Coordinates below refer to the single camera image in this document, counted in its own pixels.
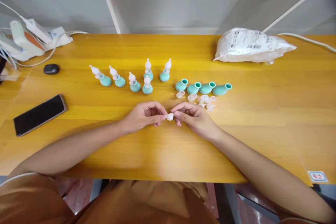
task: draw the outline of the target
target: sticker label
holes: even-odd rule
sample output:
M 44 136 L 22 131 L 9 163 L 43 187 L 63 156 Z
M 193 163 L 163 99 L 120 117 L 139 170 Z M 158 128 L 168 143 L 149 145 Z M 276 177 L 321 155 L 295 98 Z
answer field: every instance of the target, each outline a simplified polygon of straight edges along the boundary
M 323 171 L 308 171 L 308 173 L 313 182 L 328 182 Z

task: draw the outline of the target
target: smartphone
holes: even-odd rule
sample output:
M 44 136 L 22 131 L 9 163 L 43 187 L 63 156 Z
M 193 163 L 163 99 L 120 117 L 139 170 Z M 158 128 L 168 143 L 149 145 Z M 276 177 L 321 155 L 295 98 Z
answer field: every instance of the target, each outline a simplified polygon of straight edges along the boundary
M 48 101 L 14 118 L 16 136 L 20 137 L 68 110 L 63 95 Z

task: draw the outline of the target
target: teal rubber bulb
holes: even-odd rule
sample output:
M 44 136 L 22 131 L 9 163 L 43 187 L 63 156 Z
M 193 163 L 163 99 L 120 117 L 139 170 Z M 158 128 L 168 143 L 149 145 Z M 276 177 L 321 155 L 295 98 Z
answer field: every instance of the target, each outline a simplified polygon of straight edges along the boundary
M 123 77 L 121 77 L 120 75 L 114 80 L 114 84 L 121 88 L 121 87 L 124 87 L 125 84 L 126 84 L 126 81 Z
M 177 82 L 175 85 L 175 89 L 177 91 L 185 90 L 187 88 L 188 80 L 182 79 L 181 81 Z
M 144 78 L 144 79 L 146 78 L 146 75 L 148 75 L 148 77 L 150 78 L 151 81 L 153 80 L 154 75 L 153 75 L 152 71 L 149 72 L 149 73 L 144 73 L 144 74 L 143 74 L 143 78 Z
M 139 92 L 139 90 L 141 89 L 141 85 L 139 82 L 136 82 L 135 84 L 131 84 L 130 88 L 133 92 Z
M 192 94 L 192 93 L 198 93 L 198 90 L 201 88 L 202 84 L 200 82 L 196 82 L 195 84 L 190 84 L 189 87 L 187 88 L 187 93 Z
M 99 80 L 103 86 L 111 86 L 112 84 L 111 78 L 108 76 L 105 76 L 104 74 L 100 74 Z
M 142 91 L 145 95 L 149 95 L 150 93 L 153 92 L 153 87 L 150 86 L 149 88 L 145 88 L 145 86 L 142 87 Z
M 203 95 L 209 94 L 214 88 L 216 87 L 215 82 L 209 82 L 207 84 L 203 84 L 201 88 L 199 89 L 199 92 Z
M 226 92 L 229 91 L 230 89 L 232 89 L 232 85 L 230 83 L 226 83 L 225 85 L 219 85 L 215 87 L 212 90 L 212 93 L 214 95 L 225 95 Z
M 166 81 L 168 81 L 169 78 L 170 78 L 169 73 L 165 73 L 165 71 L 163 71 L 163 72 L 160 74 L 160 81 L 162 81 L 162 82 L 166 82 Z

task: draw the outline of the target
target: power strip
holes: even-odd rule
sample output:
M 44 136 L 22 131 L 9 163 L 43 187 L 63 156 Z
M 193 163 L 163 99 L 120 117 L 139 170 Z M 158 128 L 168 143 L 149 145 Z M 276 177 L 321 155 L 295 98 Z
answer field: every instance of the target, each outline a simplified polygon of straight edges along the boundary
M 55 47 L 64 46 L 73 41 L 73 39 L 65 32 L 63 27 L 58 27 L 48 32 L 52 38 L 52 42 L 49 44 L 44 44 L 44 51 L 49 51 L 54 49 Z M 35 57 L 36 54 L 33 54 L 27 50 L 22 50 L 21 53 L 11 52 L 10 55 L 20 61 L 27 61 L 32 57 Z

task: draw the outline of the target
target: white cable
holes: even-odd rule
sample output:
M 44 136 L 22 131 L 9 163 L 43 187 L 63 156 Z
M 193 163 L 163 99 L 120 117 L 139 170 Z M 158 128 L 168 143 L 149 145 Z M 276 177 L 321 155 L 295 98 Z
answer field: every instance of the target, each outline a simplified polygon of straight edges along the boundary
M 0 4 L 6 6 L 8 9 L 10 9 L 11 11 L 15 12 L 22 20 L 24 20 L 25 18 L 23 16 L 21 16 L 17 11 L 13 10 L 11 7 L 9 7 L 7 4 L 4 4 L 3 2 L 0 1 Z
M 318 41 L 315 41 L 315 40 L 311 40 L 311 39 L 309 39 L 309 38 L 306 38 L 306 37 L 303 37 L 303 36 L 300 36 L 300 35 L 297 35 L 297 34 L 294 34 L 294 33 L 280 33 L 279 35 L 293 36 L 293 37 L 296 37 L 296 38 L 299 38 L 299 39 L 308 41 L 308 42 L 310 42 L 310 43 L 313 43 L 313 44 L 316 44 L 316 45 L 319 45 L 319 46 L 326 47 L 326 48 L 329 49 L 330 51 L 336 53 L 336 49 L 333 48 L 333 47 L 331 47 L 330 45 L 327 45 L 327 44 L 324 44 L 324 43 L 321 43 L 321 42 L 318 42 Z
M 33 65 L 22 65 L 22 64 L 20 64 L 19 62 L 17 62 L 17 64 L 18 65 L 20 65 L 20 66 L 24 66 L 24 67 L 34 67 L 34 66 L 36 66 L 36 65 L 40 65 L 40 64 L 42 64 L 42 63 L 44 63 L 44 62 L 46 62 L 48 59 L 50 59 L 50 57 L 54 54 L 54 52 L 55 52 L 55 50 L 56 50 L 56 47 L 57 47 L 57 43 L 58 43 L 58 40 L 60 39 L 60 37 L 62 37 L 64 34 L 69 34 L 70 36 L 71 35 L 74 35 L 74 34 L 78 34 L 78 33 L 84 33 L 84 34 L 87 34 L 88 32 L 85 32 L 85 31 L 68 31 L 68 32 L 64 32 L 64 33 L 62 33 L 61 35 L 59 35 L 58 36 L 58 38 L 57 38 L 57 40 L 56 40 L 56 43 L 55 43 L 55 47 L 54 47 L 54 49 L 51 51 L 51 53 L 49 54 L 49 56 L 47 57 L 47 58 L 45 58 L 44 60 L 42 60 L 41 62 L 39 62 L 39 63 L 36 63 L 36 64 L 33 64 Z

